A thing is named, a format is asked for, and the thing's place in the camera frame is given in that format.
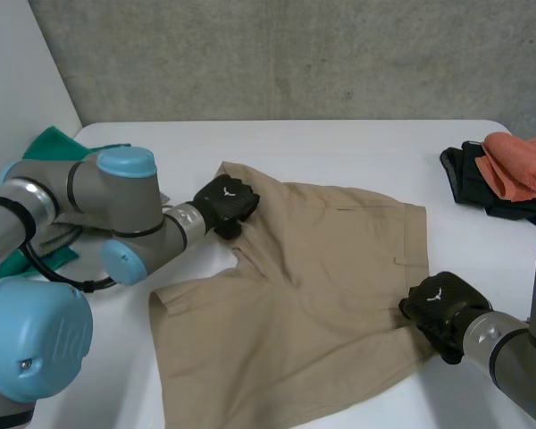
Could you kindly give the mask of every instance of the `black garment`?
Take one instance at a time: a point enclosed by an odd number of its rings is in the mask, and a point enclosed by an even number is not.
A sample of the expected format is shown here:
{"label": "black garment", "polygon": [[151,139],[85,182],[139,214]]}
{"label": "black garment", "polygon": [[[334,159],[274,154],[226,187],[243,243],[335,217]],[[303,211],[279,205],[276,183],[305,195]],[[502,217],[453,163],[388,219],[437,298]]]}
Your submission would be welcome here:
{"label": "black garment", "polygon": [[462,150],[450,147],[440,154],[455,202],[484,207],[488,216],[526,219],[536,225],[536,198],[516,203],[498,198],[476,166],[474,159],[480,156],[484,156],[482,146],[472,141],[463,143]]}

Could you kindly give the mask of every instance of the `khaki shorts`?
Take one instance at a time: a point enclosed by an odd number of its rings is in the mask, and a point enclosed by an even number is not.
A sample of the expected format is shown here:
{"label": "khaki shorts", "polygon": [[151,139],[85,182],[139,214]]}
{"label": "khaki shorts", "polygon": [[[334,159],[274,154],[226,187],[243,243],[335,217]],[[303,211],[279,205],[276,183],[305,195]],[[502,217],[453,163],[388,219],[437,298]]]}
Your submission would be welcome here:
{"label": "khaki shorts", "polygon": [[424,207],[361,189],[226,172],[261,196],[239,263],[158,290],[151,325],[169,429],[279,429],[385,391],[430,357],[398,311],[429,275]]}

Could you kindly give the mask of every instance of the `green cloth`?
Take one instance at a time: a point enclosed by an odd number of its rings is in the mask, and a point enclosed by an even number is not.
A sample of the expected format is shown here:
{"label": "green cloth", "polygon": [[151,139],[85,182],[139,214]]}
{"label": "green cloth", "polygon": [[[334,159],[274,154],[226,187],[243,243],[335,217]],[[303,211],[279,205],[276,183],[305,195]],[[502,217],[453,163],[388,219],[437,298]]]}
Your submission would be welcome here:
{"label": "green cloth", "polygon": [[[81,161],[89,154],[110,147],[130,146],[109,145],[88,149],[83,147],[74,139],[59,131],[56,127],[50,127],[42,132],[29,145],[22,159],[37,159],[41,161]],[[64,246],[55,250],[52,254],[42,257],[42,260],[52,270],[55,270],[68,262],[77,259],[79,256],[69,247]],[[33,275],[38,274],[33,265],[19,251],[13,252],[2,264],[0,264],[0,279],[12,275]]]}
{"label": "green cloth", "polygon": [[41,161],[81,161],[89,154],[102,149],[109,149],[126,145],[109,145],[88,149],[74,139],[59,131],[56,127],[50,127],[35,139],[28,150],[24,152],[22,159],[38,159]]}
{"label": "green cloth", "polygon": [[[54,253],[46,257],[42,257],[42,261],[52,270],[57,270],[59,267],[66,265],[68,262],[73,261],[78,257],[80,256],[69,247],[63,246],[62,248],[58,248]],[[38,270],[34,268],[34,266],[19,250],[16,250],[10,255],[10,257],[0,264],[0,279],[3,277],[10,277],[12,275],[21,275],[22,277],[26,277],[29,275],[38,274]]]}

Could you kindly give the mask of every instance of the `gray wall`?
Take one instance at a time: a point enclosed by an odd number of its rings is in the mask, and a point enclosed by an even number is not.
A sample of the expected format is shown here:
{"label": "gray wall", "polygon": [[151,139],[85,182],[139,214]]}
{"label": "gray wall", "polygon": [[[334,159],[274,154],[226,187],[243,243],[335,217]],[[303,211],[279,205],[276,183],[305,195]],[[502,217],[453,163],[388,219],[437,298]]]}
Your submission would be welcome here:
{"label": "gray wall", "polygon": [[536,135],[536,0],[30,0],[84,124],[491,119]]}

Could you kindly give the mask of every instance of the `orange cloth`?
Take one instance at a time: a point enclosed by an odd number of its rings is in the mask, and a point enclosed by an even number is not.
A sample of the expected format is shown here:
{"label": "orange cloth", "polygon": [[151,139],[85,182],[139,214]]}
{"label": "orange cloth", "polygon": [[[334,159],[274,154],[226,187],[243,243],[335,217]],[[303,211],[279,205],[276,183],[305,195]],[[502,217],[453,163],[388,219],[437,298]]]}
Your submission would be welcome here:
{"label": "orange cloth", "polygon": [[500,198],[526,201],[536,198],[536,138],[522,140],[505,132],[489,134],[476,158],[482,177]]}

